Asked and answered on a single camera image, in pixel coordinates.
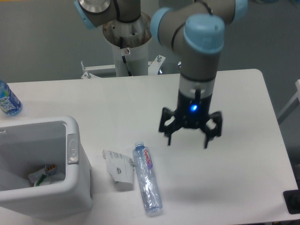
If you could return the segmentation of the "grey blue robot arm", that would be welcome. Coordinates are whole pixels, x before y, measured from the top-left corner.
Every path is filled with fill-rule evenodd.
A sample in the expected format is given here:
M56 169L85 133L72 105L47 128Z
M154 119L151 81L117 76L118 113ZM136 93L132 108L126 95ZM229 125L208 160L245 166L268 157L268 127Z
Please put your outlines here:
M139 0L76 0L77 12L89 29L102 27L113 50L117 76L148 74L148 43L180 56L177 108L163 108L159 131L167 138L181 128L200 129L205 142L220 137L222 114L209 112L225 26L242 18L245 0L195 0L181 9L163 7L153 16Z

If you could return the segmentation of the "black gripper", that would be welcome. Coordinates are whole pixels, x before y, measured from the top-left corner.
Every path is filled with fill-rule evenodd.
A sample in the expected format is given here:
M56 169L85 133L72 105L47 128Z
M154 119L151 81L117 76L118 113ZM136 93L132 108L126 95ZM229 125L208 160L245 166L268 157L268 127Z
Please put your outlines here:
M200 128L205 133L205 149L208 147L209 141L222 135L222 112L216 111L209 114L211 98L212 95L200 99L190 98L179 91L176 110L171 111L167 107L162 108L158 131L164 133L164 136L168 138L168 146L171 145L172 134L181 127L190 129ZM174 118L174 120L166 125L165 123L171 118ZM212 120L215 124L214 128L210 128L207 125L209 120Z

